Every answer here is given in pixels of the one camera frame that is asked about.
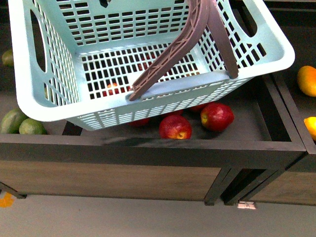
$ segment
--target red apple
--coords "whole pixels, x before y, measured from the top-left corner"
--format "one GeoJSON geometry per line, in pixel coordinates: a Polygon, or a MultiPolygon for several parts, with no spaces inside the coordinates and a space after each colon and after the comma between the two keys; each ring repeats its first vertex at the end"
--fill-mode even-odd
{"type": "Polygon", "coordinates": [[[233,111],[221,103],[211,102],[201,111],[202,125],[214,132],[225,130],[233,121],[233,111]]]}
{"type": "Polygon", "coordinates": [[[191,112],[194,112],[194,113],[200,113],[202,111],[202,109],[204,109],[207,105],[208,105],[208,103],[196,105],[196,106],[190,107],[189,110],[191,112]]]}
{"type": "Polygon", "coordinates": [[[163,115],[160,115],[160,116],[165,118],[165,117],[168,117],[170,115],[181,115],[182,113],[183,113],[183,110],[177,110],[177,111],[173,111],[173,112],[170,112],[170,113],[167,113],[167,114],[163,114],[163,115]]]}
{"type": "Polygon", "coordinates": [[[181,115],[170,115],[164,118],[159,125],[161,138],[189,139],[192,134],[192,127],[181,115]]]}
{"type": "Polygon", "coordinates": [[[142,126],[145,126],[149,123],[149,118],[144,118],[144,119],[141,119],[141,120],[136,120],[136,121],[133,121],[133,122],[129,122],[128,125],[132,126],[132,127],[142,127],[142,126]]]}

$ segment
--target shopping basket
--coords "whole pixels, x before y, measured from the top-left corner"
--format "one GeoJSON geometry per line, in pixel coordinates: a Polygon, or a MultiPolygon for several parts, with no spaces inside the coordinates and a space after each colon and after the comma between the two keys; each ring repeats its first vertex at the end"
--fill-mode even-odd
{"type": "Polygon", "coordinates": [[[288,68],[294,51],[262,0],[243,0],[257,25],[250,37],[228,0],[217,0],[238,65],[230,78],[206,27],[190,52],[139,98],[131,87],[184,28],[185,0],[9,0],[20,108],[41,121],[87,130],[216,101],[255,76],[288,68]],[[46,70],[36,60],[31,14],[39,22],[46,70]]]}

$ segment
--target wooden display bin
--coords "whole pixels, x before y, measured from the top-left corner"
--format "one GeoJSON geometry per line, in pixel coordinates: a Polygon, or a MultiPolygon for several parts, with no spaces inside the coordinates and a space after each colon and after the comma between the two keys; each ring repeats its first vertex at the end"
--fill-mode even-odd
{"type": "MultiPolygon", "coordinates": [[[[3,53],[11,48],[8,20],[1,19],[0,37],[3,53]]],[[[17,102],[14,70],[1,66],[0,75],[2,118],[17,102]]],[[[144,128],[123,124],[86,131],[63,120],[44,123],[49,135],[0,134],[0,189],[19,198],[67,195],[212,205],[238,174],[285,170],[305,153],[271,79],[255,78],[220,102],[232,108],[235,121],[212,133],[201,126],[199,115],[185,111],[193,127],[190,140],[160,139],[161,118],[144,128]]]]}
{"type": "Polygon", "coordinates": [[[304,119],[316,117],[316,98],[303,94],[297,85],[297,72],[305,65],[316,67],[316,5],[296,4],[295,10],[274,10],[274,15],[294,47],[296,60],[291,68],[270,75],[289,111],[306,147],[306,154],[282,173],[270,176],[247,192],[239,188],[229,202],[257,201],[316,205],[316,145],[304,125],[304,119]]]}

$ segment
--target orange sticker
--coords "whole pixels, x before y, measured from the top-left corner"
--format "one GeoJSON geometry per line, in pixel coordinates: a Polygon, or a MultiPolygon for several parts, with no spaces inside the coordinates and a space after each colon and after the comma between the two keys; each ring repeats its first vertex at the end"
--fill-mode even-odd
{"type": "Polygon", "coordinates": [[[0,199],[0,207],[10,207],[14,203],[14,199],[12,198],[12,195],[9,193],[6,193],[4,195],[4,198],[0,199]]]}

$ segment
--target brown basket handle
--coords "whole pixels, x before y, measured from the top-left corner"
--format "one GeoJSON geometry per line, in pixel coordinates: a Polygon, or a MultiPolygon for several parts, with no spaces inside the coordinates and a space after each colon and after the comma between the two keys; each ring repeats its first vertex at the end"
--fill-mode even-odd
{"type": "Polygon", "coordinates": [[[238,76],[236,59],[216,4],[215,0],[189,0],[188,20],[182,32],[134,82],[134,92],[129,97],[130,101],[143,95],[177,64],[197,44],[206,25],[213,33],[227,71],[232,78],[238,76]]]}

